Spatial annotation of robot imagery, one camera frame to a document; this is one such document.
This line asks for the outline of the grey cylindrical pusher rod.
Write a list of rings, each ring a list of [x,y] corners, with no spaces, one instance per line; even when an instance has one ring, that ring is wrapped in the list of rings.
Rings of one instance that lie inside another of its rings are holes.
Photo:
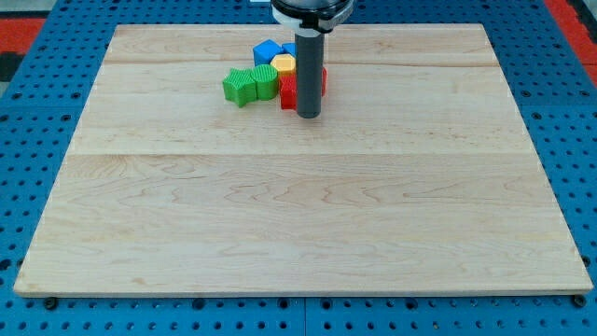
[[[295,35],[297,112],[304,119],[321,113],[325,36],[319,32]]]

